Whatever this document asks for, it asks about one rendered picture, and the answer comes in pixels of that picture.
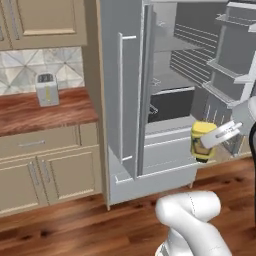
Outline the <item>black fridge crisper drawer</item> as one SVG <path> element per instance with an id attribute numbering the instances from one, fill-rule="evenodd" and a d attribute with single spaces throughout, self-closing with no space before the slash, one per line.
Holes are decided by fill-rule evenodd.
<path id="1" fill-rule="evenodd" d="M 148 122 L 152 123 L 189 116 L 194 92 L 194 87 L 187 87 L 153 94 L 150 100 Z"/>

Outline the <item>silver fridge freezer drawer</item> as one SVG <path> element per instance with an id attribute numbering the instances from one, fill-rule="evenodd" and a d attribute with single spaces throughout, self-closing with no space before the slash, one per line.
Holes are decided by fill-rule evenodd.
<path id="1" fill-rule="evenodd" d="M 109 151 L 110 204 L 179 188 L 195 180 L 200 163 L 190 153 L 190 127 L 146 136 L 142 175 L 133 179 Z"/>

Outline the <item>beige base cupboard door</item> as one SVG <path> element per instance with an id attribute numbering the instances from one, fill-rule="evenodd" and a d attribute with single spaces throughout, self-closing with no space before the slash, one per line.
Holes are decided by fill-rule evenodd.
<path id="1" fill-rule="evenodd" d="M 33 162 L 39 185 L 29 169 Z M 0 217 L 40 208 L 48 204 L 36 159 L 29 157 L 0 163 Z"/>
<path id="2" fill-rule="evenodd" d="M 50 183 L 46 181 L 42 160 L 46 162 Z M 98 145 L 41 154 L 37 157 L 37 161 L 50 204 L 102 192 Z"/>

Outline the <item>white toaster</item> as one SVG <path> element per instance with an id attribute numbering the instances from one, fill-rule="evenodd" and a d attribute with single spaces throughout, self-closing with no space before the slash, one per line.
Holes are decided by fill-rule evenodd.
<path id="1" fill-rule="evenodd" d="M 41 107 L 59 104 L 58 84 L 53 73 L 37 74 L 35 78 L 36 94 Z"/>

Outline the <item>yellow mustard bottle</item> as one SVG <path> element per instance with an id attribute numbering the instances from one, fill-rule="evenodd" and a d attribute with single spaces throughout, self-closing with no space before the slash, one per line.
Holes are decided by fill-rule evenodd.
<path id="1" fill-rule="evenodd" d="M 216 125 L 214 123 L 204 121 L 195 121 L 193 123 L 191 128 L 190 152 L 197 162 L 207 163 L 209 159 L 214 157 L 216 148 L 206 149 L 201 143 L 200 138 L 215 128 Z"/>

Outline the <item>beige drawer front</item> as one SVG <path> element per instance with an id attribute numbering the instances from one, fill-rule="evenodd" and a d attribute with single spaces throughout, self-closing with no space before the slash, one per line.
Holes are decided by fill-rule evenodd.
<path id="1" fill-rule="evenodd" d="M 45 144 L 19 147 L 20 143 L 45 140 Z M 63 147 L 78 146 L 79 128 L 77 126 L 47 129 L 38 132 L 0 137 L 0 158 L 30 154 Z"/>

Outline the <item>silver fridge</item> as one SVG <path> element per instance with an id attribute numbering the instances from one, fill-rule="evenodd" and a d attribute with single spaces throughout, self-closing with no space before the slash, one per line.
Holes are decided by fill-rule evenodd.
<path id="1" fill-rule="evenodd" d="M 256 111 L 256 0 L 100 0 L 100 25 L 110 202 L 193 183 L 193 123 Z"/>

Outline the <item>narrow beige wall cupboard door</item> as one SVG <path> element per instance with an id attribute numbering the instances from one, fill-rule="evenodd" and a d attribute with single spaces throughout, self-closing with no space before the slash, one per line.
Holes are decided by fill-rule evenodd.
<path id="1" fill-rule="evenodd" d="M 12 49 L 11 37 L 8 29 L 7 14 L 3 0 L 0 0 L 0 51 L 8 51 Z"/>

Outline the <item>silver fridge door with racks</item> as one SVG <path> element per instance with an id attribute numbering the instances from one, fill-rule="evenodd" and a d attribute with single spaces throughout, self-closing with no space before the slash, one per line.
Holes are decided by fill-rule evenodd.
<path id="1" fill-rule="evenodd" d="M 203 118 L 221 126 L 256 82 L 256 0 L 230 0 L 216 22 L 221 33 L 216 57 L 207 62 L 212 77 L 203 84 L 209 93 Z"/>

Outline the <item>wide beige wall cupboard door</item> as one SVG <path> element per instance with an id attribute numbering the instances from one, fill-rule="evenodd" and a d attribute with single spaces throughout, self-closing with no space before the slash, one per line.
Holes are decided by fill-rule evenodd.
<path id="1" fill-rule="evenodd" d="M 3 0 L 13 49 L 87 44 L 84 0 L 11 0 L 19 40 L 15 40 L 8 0 Z"/>

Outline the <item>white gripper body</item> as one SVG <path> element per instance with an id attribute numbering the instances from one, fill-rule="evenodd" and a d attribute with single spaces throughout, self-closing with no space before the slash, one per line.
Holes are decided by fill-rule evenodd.
<path id="1" fill-rule="evenodd" d="M 240 128 L 242 123 L 235 123 L 233 120 L 221 125 L 220 127 L 214 129 L 213 131 L 203 135 L 200 138 L 202 145 L 206 149 L 213 148 L 240 133 Z"/>

